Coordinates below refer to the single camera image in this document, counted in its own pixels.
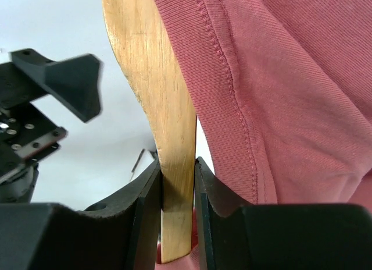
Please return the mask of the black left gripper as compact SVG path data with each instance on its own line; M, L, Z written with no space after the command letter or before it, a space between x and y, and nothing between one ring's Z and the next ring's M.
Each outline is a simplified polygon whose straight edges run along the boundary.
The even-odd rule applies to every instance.
M28 203L39 162L67 135L32 101L48 93L89 122L101 112L101 61L93 54L53 61L30 48L10 56L12 62L1 64L1 202Z

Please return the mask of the red t shirt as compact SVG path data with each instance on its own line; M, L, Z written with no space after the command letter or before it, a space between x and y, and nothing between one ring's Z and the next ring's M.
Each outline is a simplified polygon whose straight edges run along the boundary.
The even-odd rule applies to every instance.
M371 214L371 0L154 1L219 181ZM158 269L201 269L196 232Z

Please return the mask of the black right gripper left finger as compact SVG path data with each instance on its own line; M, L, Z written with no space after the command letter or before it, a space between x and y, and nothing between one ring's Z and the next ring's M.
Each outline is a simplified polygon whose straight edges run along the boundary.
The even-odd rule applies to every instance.
M158 161L84 211L1 205L2 269L154 269L160 229Z

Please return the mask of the wooden clothes hanger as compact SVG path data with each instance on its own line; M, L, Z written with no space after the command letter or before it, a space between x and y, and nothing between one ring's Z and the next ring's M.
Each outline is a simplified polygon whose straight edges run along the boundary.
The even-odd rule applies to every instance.
M163 174L161 261L191 251L196 113L154 0L102 0L109 41L141 104Z

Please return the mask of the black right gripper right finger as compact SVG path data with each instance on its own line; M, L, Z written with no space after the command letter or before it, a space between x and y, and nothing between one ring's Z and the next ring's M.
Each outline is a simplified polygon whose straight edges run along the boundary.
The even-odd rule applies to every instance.
M353 204L253 205L195 163L201 269L370 269L371 214Z

